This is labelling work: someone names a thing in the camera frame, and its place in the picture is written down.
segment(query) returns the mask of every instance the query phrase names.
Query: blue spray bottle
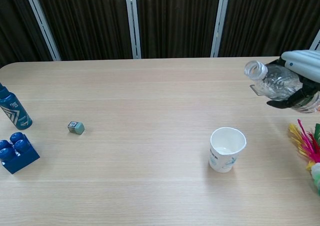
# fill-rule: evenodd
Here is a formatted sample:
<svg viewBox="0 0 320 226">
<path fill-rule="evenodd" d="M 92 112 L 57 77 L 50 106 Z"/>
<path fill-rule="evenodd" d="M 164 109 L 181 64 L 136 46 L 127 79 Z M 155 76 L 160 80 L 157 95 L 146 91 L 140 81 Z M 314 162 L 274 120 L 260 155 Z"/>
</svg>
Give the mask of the blue spray bottle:
<svg viewBox="0 0 320 226">
<path fill-rule="evenodd" d="M 19 130 L 27 129 L 32 120 L 18 98 L 0 83 L 0 107 Z"/>
</svg>

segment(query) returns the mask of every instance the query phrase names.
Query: dark curtain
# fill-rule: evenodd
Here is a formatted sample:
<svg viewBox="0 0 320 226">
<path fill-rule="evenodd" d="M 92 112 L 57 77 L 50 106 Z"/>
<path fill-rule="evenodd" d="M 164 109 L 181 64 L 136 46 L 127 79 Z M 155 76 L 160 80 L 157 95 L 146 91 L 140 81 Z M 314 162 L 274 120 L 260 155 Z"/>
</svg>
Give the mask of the dark curtain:
<svg viewBox="0 0 320 226">
<path fill-rule="evenodd" d="M 218 3 L 137 0 L 142 57 L 209 57 Z"/>
<path fill-rule="evenodd" d="M 309 49 L 319 28 L 320 0 L 229 0 L 219 56 Z"/>
<path fill-rule="evenodd" d="M 0 0 L 0 68 L 27 61 L 52 61 L 29 1 Z"/>
<path fill-rule="evenodd" d="M 62 60 L 131 59 L 126 0 L 39 0 Z"/>
</svg>

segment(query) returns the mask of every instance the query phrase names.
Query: white paper cup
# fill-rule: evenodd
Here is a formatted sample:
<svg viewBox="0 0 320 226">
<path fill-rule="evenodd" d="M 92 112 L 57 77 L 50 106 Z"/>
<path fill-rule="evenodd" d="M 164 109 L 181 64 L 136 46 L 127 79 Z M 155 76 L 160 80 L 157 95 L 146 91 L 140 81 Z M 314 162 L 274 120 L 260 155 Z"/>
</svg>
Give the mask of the white paper cup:
<svg viewBox="0 0 320 226">
<path fill-rule="evenodd" d="M 247 141 L 239 130 L 221 127 L 211 135 L 210 144 L 210 166 L 217 172 L 229 172 Z"/>
</svg>

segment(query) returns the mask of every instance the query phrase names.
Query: wooden table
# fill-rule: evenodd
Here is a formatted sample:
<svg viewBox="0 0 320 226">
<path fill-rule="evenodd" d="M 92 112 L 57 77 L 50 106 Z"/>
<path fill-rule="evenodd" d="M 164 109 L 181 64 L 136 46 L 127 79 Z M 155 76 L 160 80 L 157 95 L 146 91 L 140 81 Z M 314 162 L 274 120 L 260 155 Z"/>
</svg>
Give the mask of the wooden table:
<svg viewBox="0 0 320 226">
<path fill-rule="evenodd" d="M 275 58 L 259 58 L 270 62 Z M 0 81 L 33 119 L 41 158 L 0 168 L 1 225 L 319 225 L 320 196 L 288 138 L 319 122 L 266 105 L 251 58 L 15 63 Z M 85 125 L 83 135 L 67 130 Z M 233 170 L 208 164 L 209 138 L 236 127 Z M 16 129 L 0 113 L 0 138 Z"/>
</svg>

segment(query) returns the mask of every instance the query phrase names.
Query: vertical metal bar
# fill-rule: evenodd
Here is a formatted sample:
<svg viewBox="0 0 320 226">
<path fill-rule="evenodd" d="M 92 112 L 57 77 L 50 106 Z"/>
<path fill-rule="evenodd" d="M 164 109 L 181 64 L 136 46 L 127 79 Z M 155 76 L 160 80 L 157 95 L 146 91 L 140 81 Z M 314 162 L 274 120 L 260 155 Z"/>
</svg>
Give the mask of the vertical metal bar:
<svg viewBox="0 0 320 226">
<path fill-rule="evenodd" d="M 52 59 L 54 61 L 61 61 L 60 54 L 58 52 L 58 49 L 54 41 L 54 38 L 52 36 L 52 33 L 50 31 L 50 28 L 47 24 L 47 21 L 46 21 L 44 12 L 42 11 L 39 0 L 29 0 L 29 3 L 33 10 L 36 21 L 38 22 L 38 25 L 40 27 L 45 43 L 48 46 Z"/>
<path fill-rule="evenodd" d="M 219 0 L 218 10 L 216 14 L 213 41 L 211 48 L 211 57 L 217 57 L 219 54 L 219 48 L 224 30 L 225 18 L 227 13 L 228 0 Z"/>
<path fill-rule="evenodd" d="M 132 0 L 125 0 L 126 10 L 128 14 L 129 30 L 130 30 L 130 39 L 131 39 L 131 48 L 132 48 L 132 58 L 137 59 L 137 48 L 136 48 L 136 37 L 135 37 L 135 26 L 134 26 L 134 17 L 133 10 L 131 7 Z"/>
<path fill-rule="evenodd" d="M 320 51 L 320 30 L 318 31 L 317 35 L 314 38 L 314 41 L 312 42 L 310 46 L 310 50 L 317 50 Z"/>
<path fill-rule="evenodd" d="M 132 9 L 133 9 L 136 53 L 137 53 L 138 59 L 141 59 L 140 32 L 139 32 L 139 19 L 138 19 L 138 10 L 137 10 L 137 0 L 132 0 Z"/>
</svg>

